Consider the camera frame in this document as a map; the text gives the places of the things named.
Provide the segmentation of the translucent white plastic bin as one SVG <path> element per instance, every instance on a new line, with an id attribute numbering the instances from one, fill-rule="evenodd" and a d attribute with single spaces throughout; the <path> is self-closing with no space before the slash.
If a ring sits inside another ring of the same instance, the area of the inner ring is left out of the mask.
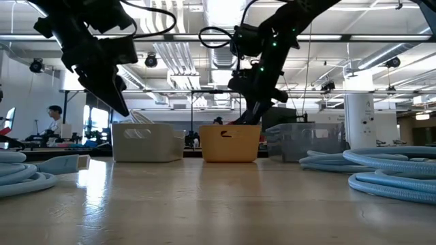
<path id="1" fill-rule="evenodd" d="M 185 131 L 168 124 L 114 123 L 112 156 L 120 163 L 168 163 L 183 158 Z"/>

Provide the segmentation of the grey plastic bin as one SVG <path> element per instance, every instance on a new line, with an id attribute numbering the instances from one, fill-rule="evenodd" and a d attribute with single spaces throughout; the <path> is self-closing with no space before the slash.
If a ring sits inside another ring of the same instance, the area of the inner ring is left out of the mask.
<path id="1" fill-rule="evenodd" d="M 345 125 L 331 123 L 287 123 L 266 130 L 268 156 L 282 163 L 298 162 L 309 150 L 340 153 L 346 146 Z"/>

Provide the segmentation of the orange plastic bin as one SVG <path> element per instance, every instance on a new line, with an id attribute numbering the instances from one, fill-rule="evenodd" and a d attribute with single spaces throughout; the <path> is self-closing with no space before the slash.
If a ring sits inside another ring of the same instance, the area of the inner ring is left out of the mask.
<path id="1" fill-rule="evenodd" d="M 250 163 L 257 159 L 261 126 L 200 127 L 202 157 L 208 163 Z"/>

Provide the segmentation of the silver ventilation duct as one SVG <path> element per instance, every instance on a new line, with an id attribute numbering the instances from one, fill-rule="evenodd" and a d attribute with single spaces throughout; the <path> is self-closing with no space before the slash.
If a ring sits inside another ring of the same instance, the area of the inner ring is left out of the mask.
<path id="1" fill-rule="evenodd" d="M 347 72 L 371 69 L 392 59 L 398 59 L 398 55 L 419 46 L 433 36 L 434 33 L 430 27 L 418 28 L 418 32 L 412 34 L 382 35 L 377 41 L 386 42 L 387 45 L 363 59 L 350 61 L 347 65 Z"/>

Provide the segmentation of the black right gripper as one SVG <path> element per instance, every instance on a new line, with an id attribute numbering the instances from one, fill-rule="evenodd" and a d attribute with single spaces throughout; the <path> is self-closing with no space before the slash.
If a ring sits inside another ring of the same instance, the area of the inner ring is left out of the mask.
<path id="1" fill-rule="evenodd" d="M 236 125 L 257 125 L 262 116 L 273 106 L 271 99 L 285 103 L 289 96 L 276 88 L 278 79 L 284 74 L 281 70 L 267 71 L 264 66 L 255 63 L 250 69 L 232 72 L 228 82 L 230 90 L 240 93 L 247 99 L 245 112 L 235 121 Z"/>

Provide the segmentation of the black overhead beam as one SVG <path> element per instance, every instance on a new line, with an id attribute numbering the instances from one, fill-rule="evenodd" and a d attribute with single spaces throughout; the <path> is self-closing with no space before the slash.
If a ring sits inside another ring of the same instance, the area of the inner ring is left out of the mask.
<path id="1" fill-rule="evenodd" d="M 347 43 L 347 42 L 371 42 L 371 43 L 436 43 L 435 35 L 328 35 L 328 34 L 308 34 L 299 35 L 299 42 L 327 42 L 327 43 Z M 55 42 L 55 38 L 49 39 L 42 35 L 34 34 L 0 34 L 0 41 L 5 42 Z M 141 37 L 137 42 L 198 42 L 197 34 L 165 34 L 163 36 Z"/>

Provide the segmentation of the black monitor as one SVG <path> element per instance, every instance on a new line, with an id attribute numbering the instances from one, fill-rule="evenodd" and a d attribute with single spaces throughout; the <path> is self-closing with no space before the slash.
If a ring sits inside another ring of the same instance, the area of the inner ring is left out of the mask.
<path id="1" fill-rule="evenodd" d="M 262 131 L 280 124 L 295 123 L 296 117 L 295 109 L 271 107 L 262 116 Z"/>

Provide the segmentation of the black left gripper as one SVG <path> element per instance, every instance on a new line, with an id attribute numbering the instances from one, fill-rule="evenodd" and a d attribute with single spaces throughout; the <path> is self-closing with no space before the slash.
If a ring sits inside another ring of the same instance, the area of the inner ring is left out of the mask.
<path id="1" fill-rule="evenodd" d="M 61 35 L 60 47 L 64 66 L 79 75 L 79 83 L 119 114 L 129 116 L 122 95 L 127 85 L 117 74 L 117 66 L 138 62 L 133 37 L 98 39 L 84 33 Z"/>

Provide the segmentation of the tilted monitor screen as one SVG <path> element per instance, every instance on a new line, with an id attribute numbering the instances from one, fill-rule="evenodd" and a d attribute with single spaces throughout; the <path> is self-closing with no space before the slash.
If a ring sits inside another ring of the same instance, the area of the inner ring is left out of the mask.
<path id="1" fill-rule="evenodd" d="M 0 135 L 7 135 L 13 129 L 16 108 L 10 109 L 6 116 L 0 116 Z"/>

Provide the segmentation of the white round column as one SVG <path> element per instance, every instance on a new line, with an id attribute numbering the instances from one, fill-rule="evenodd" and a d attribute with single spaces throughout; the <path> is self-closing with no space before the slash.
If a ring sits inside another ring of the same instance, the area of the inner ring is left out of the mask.
<path id="1" fill-rule="evenodd" d="M 351 149 L 376 147 L 373 76 L 366 72 L 353 73 L 343 82 L 346 92 L 345 136 Z"/>

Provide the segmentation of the person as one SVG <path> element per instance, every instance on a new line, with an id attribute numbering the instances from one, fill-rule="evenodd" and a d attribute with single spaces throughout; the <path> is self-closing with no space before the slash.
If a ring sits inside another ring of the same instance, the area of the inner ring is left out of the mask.
<path id="1" fill-rule="evenodd" d="M 62 131 L 62 108 L 58 105 L 51 105 L 48 107 L 48 115 L 52 119 L 48 128 L 40 135 L 30 135 L 25 139 L 26 142 L 41 140 L 41 143 L 44 142 L 47 146 L 52 146 L 56 143 Z"/>

